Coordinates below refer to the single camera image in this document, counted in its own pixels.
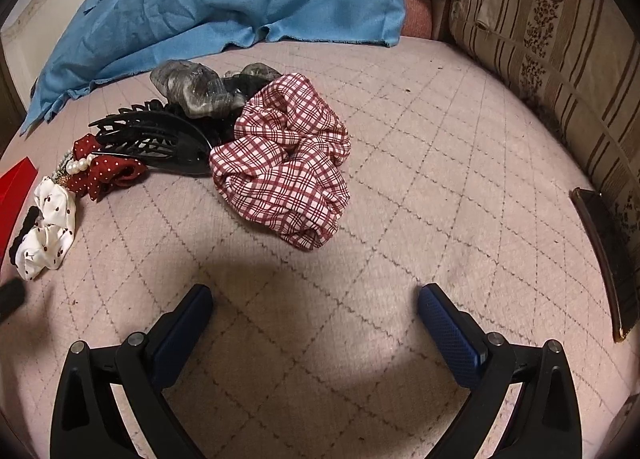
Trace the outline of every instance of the blue fabric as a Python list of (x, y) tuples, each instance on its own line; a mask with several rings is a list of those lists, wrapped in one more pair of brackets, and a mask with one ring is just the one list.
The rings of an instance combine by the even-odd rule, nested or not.
[(169, 58), (299, 40), (395, 45), (404, 0), (86, 0), (38, 78), (24, 133), (95, 85)]

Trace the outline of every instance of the metal screw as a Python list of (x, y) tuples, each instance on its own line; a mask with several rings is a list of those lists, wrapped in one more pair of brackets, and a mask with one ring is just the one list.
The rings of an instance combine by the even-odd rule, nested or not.
[(496, 333), (496, 332), (489, 333), (486, 336), (486, 339), (489, 340), (490, 344), (493, 344), (498, 347), (504, 344), (504, 336), (502, 336), (500, 333)]
[(73, 344), (71, 345), (71, 352), (73, 354), (80, 354), (83, 350), (84, 342), (78, 340), (77, 342), (73, 342)]
[(549, 340), (546, 343), (546, 346), (549, 347), (549, 350), (555, 353), (559, 353), (560, 351), (562, 351), (562, 345), (559, 343), (558, 340)]
[(129, 338), (127, 338), (127, 343), (134, 347), (142, 344), (143, 341), (145, 341), (144, 333), (133, 333), (129, 335)]

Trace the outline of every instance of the striped cushion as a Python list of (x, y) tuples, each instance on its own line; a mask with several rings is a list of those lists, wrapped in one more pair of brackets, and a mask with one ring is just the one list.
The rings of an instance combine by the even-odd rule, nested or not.
[(640, 46), (613, 0), (454, 0), (452, 34), (565, 143), (640, 285)]

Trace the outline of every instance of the red object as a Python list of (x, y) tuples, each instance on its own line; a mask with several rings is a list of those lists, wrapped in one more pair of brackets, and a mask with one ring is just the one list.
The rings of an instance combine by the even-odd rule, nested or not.
[[(74, 142), (74, 159), (86, 158), (94, 150), (102, 148), (93, 134), (87, 134)], [(69, 176), (66, 187), (78, 197), (89, 193), (92, 201), (110, 191), (114, 186), (129, 186), (132, 180), (146, 172), (146, 165), (132, 158), (116, 158), (95, 154), (91, 166), (84, 172)]]
[(30, 159), (24, 158), (0, 178), (0, 255), (6, 252), (15, 222), (37, 174)]
[(256, 94), (209, 163), (220, 194), (245, 219), (299, 249), (319, 248), (349, 202), (338, 170), (351, 150), (347, 128), (301, 74)]

